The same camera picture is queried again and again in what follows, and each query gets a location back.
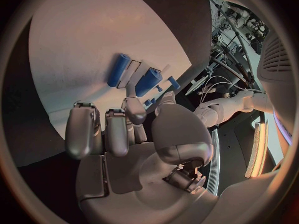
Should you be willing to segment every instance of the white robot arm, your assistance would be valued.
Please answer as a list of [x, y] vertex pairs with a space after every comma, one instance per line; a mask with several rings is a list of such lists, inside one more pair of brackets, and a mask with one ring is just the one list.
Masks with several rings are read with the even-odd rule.
[[240, 91], [232, 98], [219, 98], [204, 102], [194, 113], [206, 127], [227, 121], [235, 112], [251, 112], [253, 109], [273, 113], [272, 103], [266, 94], [254, 94], [253, 91]]

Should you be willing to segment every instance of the robotic arm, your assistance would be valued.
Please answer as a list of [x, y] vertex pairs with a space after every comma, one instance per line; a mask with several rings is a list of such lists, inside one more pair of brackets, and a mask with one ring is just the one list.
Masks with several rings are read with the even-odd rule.
[[194, 113], [206, 127], [227, 121], [235, 112], [251, 112], [253, 109], [273, 113], [271, 101], [266, 94], [254, 94], [253, 91], [240, 91], [232, 98], [219, 98], [204, 102]]

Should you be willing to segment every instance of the vent grille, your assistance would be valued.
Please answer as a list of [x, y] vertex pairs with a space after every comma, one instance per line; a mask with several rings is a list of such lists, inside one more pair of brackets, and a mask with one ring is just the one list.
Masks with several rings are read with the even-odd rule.
[[279, 38], [271, 41], [266, 47], [263, 68], [269, 72], [291, 71], [287, 52]]

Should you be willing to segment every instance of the white tabletop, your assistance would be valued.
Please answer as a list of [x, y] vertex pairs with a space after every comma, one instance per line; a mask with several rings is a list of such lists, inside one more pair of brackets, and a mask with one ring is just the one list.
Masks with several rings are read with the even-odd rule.
[[[120, 107], [125, 89], [107, 80], [118, 53], [159, 70], [160, 86], [180, 77], [191, 63], [159, 16], [142, 0], [46, 0], [34, 14], [29, 58], [34, 84], [50, 121], [64, 138], [69, 111], [78, 100], [93, 102], [102, 129], [108, 108]], [[140, 98], [159, 97], [152, 89]]]

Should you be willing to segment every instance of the metal pole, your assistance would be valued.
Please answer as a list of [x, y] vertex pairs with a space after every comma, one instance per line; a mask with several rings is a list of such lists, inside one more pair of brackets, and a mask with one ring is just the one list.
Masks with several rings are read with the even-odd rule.
[[225, 65], [221, 61], [218, 61], [214, 57], [212, 57], [211, 60], [213, 60], [217, 64], [223, 66], [225, 69], [227, 69], [229, 72], [233, 73], [236, 77], [238, 77], [241, 81], [243, 81], [247, 85], [246, 80], [242, 76], [240, 76], [237, 72], [235, 72], [232, 68], [230, 68], [229, 66]]
[[225, 14], [225, 12], [220, 8], [220, 6], [215, 3], [213, 0], [210, 0], [214, 5], [215, 7], [217, 7], [217, 9], [223, 14], [223, 16], [226, 18], [226, 20], [228, 21], [228, 23], [231, 25], [231, 27], [233, 28], [237, 38], [239, 39], [239, 42], [241, 44], [241, 46], [243, 47], [243, 50], [244, 50], [244, 53], [245, 53], [245, 56], [246, 56], [246, 59], [247, 59], [247, 62], [248, 62], [248, 65], [249, 65], [249, 69], [250, 69], [250, 73], [251, 73], [251, 77], [252, 79], [254, 78], [253, 76], [253, 71], [252, 71], [252, 66], [251, 66], [251, 63], [250, 63], [250, 60], [249, 60], [249, 57], [248, 57], [248, 53], [246, 51], [246, 48], [244, 46], [244, 43], [240, 37], [240, 33], [236, 30], [235, 26], [232, 24], [232, 22], [230, 21], [230, 19], [228, 18], [228, 16]]

